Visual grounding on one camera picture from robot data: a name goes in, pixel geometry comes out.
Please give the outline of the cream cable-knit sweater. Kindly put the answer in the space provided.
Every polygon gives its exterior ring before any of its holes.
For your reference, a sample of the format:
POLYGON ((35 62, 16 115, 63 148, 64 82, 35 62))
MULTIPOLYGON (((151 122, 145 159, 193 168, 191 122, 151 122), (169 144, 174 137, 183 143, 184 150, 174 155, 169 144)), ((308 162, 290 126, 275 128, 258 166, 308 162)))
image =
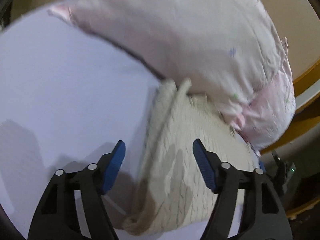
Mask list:
POLYGON ((140 162, 131 213, 123 229, 153 235, 208 220, 217 196, 206 187, 193 155, 193 142, 235 168, 253 171, 250 145, 226 124, 204 94, 189 95, 191 81, 165 80, 155 97, 140 162))

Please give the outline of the dark bedside device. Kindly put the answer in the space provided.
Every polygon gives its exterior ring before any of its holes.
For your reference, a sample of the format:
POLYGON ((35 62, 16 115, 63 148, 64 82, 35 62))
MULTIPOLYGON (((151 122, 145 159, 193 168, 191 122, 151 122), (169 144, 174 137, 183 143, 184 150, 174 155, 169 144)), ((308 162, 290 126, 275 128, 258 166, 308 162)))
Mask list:
POLYGON ((272 151, 272 157, 276 163, 277 170, 276 175, 271 178, 271 181, 281 202, 283 202, 285 194, 288 191, 288 184, 296 172, 296 166, 292 161, 283 161, 276 150, 272 151))

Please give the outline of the lavender bed sheet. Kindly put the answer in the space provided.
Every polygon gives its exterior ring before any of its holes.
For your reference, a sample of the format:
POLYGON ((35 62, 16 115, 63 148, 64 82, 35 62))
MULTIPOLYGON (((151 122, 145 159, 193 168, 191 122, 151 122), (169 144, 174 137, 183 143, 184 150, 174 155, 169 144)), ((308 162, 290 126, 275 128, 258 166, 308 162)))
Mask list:
POLYGON ((123 229, 131 213, 159 80, 143 63, 41 7, 1 33, 1 206, 27 237, 56 170, 83 170, 111 153, 124 161, 102 196, 119 239, 200 239, 208 220, 153 235, 123 229))

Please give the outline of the pink floral pillow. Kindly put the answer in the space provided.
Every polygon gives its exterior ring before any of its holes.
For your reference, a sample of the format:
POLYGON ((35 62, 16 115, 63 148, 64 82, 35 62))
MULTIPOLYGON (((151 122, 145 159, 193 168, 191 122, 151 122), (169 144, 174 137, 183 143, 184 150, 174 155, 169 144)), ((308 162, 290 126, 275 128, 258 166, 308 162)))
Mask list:
POLYGON ((285 52, 260 0, 74 0, 50 14, 104 37, 175 82, 191 79, 226 121, 277 74, 285 52))

